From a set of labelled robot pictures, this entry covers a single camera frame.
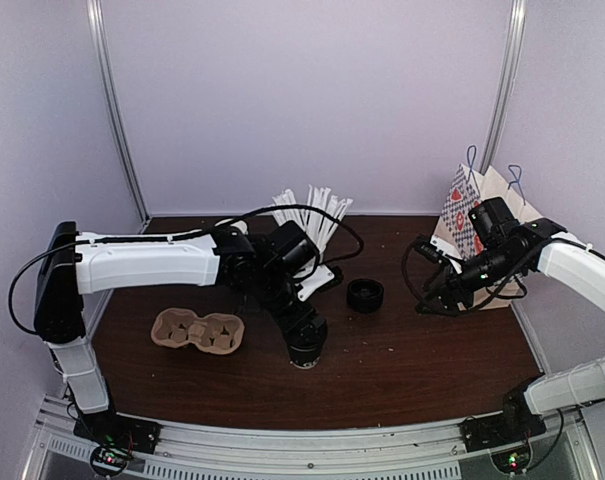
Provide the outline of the stack of black lids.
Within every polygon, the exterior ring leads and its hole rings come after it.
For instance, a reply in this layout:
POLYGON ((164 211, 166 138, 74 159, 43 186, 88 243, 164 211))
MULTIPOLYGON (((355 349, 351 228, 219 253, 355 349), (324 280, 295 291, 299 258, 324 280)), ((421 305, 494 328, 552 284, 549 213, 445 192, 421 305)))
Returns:
POLYGON ((347 286, 347 305, 358 313, 374 313, 383 304, 384 292, 383 285, 376 280, 355 279, 347 286))

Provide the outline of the cardboard cup carrier tray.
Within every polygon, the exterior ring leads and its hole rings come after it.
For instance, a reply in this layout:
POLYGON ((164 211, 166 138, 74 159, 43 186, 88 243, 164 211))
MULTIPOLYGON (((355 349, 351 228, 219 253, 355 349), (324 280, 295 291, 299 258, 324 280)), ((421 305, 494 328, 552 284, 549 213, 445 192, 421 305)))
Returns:
POLYGON ((194 346, 203 353, 225 356, 240 347, 244 332, 244 322, 235 315, 199 316, 189 309, 168 308, 156 316, 150 336, 158 346, 171 349, 194 346))

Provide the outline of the checkered paper takeout bag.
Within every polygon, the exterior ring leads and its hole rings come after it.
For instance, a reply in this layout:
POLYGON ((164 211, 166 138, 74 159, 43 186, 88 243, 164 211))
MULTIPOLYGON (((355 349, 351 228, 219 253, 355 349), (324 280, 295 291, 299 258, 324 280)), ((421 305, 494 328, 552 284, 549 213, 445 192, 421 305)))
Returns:
POLYGON ((466 162, 456 170, 431 243, 459 258, 441 263, 452 264, 462 285, 474 293, 473 307, 493 296, 486 307, 503 308, 527 295, 522 272, 499 286, 514 263, 505 253, 509 234, 542 214, 524 197, 520 166, 509 167, 510 181, 494 168, 478 173, 474 170, 476 151, 474 145, 469 146, 466 162))

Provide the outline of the single black paper cup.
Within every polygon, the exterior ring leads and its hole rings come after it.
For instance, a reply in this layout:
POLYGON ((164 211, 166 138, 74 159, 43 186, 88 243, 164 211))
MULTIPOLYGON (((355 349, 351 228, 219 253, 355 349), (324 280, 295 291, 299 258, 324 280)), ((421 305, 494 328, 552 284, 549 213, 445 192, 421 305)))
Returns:
POLYGON ((320 358, 318 357, 309 362, 296 362, 296 361, 290 360, 289 363, 297 369, 309 370, 309 369, 314 368, 318 364, 319 360, 320 360, 320 358))

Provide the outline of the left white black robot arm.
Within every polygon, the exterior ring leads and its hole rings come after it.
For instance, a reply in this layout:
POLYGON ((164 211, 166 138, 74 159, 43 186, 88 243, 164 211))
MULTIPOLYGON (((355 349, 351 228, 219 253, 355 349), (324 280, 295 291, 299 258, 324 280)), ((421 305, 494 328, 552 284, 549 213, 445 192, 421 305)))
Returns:
POLYGON ((232 286, 253 297, 279 327, 297 367, 316 364, 328 325, 298 286, 296 273, 318 248, 293 221, 268 235, 236 226, 164 236, 80 234, 61 223, 37 279, 34 328, 51 349, 88 429, 105 444, 119 442, 126 424, 111 409, 83 319, 83 296, 158 285, 232 286))

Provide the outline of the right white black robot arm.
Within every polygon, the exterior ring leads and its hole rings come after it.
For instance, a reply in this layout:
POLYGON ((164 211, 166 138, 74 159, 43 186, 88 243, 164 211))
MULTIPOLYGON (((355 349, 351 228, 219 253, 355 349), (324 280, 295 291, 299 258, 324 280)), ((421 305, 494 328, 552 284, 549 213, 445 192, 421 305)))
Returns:
MULTIPOLYGON (((401 273, 417 300, 416 310, 459 318, 501 298, 511 281, 540 273, 581 295, 605 313, 605 256, 580 242, 548 218, 522 223, 500 197, 472 208, 469 220, 483 246, 463 260, 447 252, 447 243, 417 237, 406 249, 437 266, 436 273, 416 287, 403 259, 401 273)), ((545 374, 506 394, 494 430, 501 440, 517 440, 533 419, 567 407, 605 402, 605 356, 569 370, 545 374)))

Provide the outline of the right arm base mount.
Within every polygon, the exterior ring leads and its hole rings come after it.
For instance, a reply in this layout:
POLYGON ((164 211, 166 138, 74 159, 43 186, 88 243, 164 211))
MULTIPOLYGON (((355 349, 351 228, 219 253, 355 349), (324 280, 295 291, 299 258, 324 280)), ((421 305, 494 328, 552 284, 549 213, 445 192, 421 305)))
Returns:
POLYGON ((523 425, 510 426, 503 413, 485 417, 467 417, 459 424, 467 452, 492 449, 542 435, 547 428, 538 417, 523 425))

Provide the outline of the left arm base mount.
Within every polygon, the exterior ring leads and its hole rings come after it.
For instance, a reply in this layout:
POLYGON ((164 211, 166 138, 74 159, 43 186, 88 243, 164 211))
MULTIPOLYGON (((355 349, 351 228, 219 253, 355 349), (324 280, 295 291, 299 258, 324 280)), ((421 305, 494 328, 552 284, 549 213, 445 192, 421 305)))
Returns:
POLYGON ((114 411, 77 413, 73 433, 81 438, 124 453, 153 454, 159 441, 157 422, 127 417, 114 411))

